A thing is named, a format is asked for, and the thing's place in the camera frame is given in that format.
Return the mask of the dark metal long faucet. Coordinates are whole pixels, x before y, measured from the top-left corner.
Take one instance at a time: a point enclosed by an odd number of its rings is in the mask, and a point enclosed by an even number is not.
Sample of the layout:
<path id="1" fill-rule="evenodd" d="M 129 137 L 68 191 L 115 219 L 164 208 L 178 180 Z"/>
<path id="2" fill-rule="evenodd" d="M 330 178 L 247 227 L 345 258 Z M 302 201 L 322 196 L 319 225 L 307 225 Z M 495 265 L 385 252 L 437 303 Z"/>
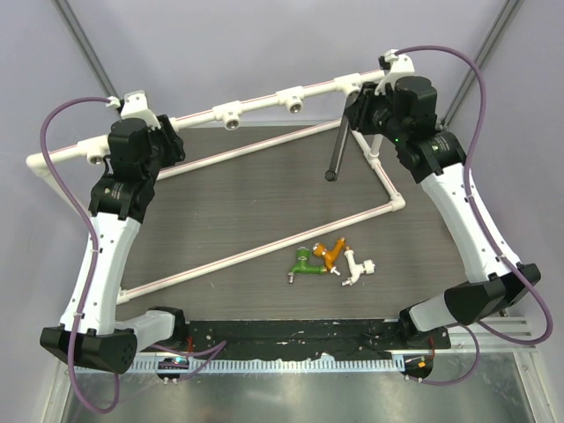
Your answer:
<path id="1" fill-rule="evenodd" d="M 330 164 L 328 170 L 325 172 L 325 180 L 327 182 L 335 182 L 338 179 L 341 163 L 345 153 L 346 141 L 350 132 L 350 122 L 346 113 L 358 97 L 359 93 L 353 92 L 350 93 L 345 100 L 345 107 L 338 126 L 338 133 L 333 153 L 331 155 Z"/>

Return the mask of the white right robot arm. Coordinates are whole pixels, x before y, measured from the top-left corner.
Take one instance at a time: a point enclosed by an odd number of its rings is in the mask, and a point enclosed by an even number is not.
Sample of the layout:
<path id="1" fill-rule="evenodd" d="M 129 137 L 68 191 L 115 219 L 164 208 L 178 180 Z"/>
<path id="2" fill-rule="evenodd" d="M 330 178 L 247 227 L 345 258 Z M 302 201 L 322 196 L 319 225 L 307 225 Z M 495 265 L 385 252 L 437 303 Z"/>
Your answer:
<path id="1" fill-rule="evenodd" d="M 473 324 L 509 308 L 541 279 L 534 263 L 523 263 L 506 244 L 482 202 L 467 156 L 456 136 L 436 126 L 437 92 L 428 78 L 404 76 L 380 91 L 366 82 L 345 104 L 349 127 L 381 135 L 395 146 L 401 165 L 431 198 L 463 261 L 466 280 L 442 294 L 402 310 L 398 337 L 416 348 L 430 331 Z"/>

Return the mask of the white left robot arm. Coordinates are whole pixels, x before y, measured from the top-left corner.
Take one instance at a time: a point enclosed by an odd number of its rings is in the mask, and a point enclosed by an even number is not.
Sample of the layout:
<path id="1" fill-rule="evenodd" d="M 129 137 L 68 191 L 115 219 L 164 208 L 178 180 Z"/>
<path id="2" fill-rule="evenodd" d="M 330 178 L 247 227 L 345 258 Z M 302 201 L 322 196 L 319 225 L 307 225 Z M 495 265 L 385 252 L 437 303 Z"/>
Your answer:
<path id="1" fill-rule="evenodd" d="M 135 355 L 160 343 L 170 352 L 188 339 L 179 308 L 152 307 L 143 315 L 118 322 L 115 308 L 133 241 L 154 197 L 164 167 L 184 160 L 182 139 L 166 115 L 151 128 L 140 118 L 115 122 L 108 135 L 106 170 L 91 191 L 88 210 L 98 236 L 98 260 L 73 348 L 78 367 L 124 374 Z"/>

